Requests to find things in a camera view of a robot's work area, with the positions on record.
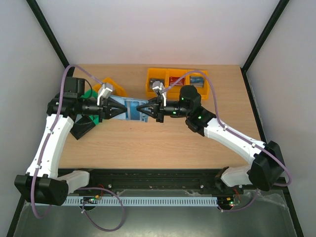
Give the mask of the blue leather card holder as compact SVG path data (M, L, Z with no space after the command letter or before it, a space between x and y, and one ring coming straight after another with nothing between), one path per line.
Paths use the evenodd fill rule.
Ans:
M148 103L148 100L120 97L114 95L110 97L127 108L127 111L125 113L115 116L114 119L148 122L148 115L136 110L137 106L145 105L146 103Z

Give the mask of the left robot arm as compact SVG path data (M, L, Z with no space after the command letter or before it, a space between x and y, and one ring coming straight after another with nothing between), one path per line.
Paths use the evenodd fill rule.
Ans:
M25 175L17 175L14 185L27 202L61 206L68 194L89 183L89 172L75 170L59 176L60 157L68 134L92 125L76 123L77 115L98 116L99 121L112 119L127 111L126 106L110 97L113 83L104 83L97 98L84 99L85 80L67 77L63 93L58 93L47 105L47 117L38 151Z

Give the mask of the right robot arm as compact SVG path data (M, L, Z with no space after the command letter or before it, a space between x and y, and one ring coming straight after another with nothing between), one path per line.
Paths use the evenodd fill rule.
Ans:
M220 178L215 181L218 192L227 193L237 185L254 185L262 191L269 191L277 185L278 178L285 171L278 143L255 140L223 123L201 105L201 95L192 85L180 89L177 101L167 100L159 86L155 87L155 91L157 96L137 106L137 111L157 122L163 122L165 116L185 117L185 123L192 132L221 143L247 162L246 166L227 167L221 171Z

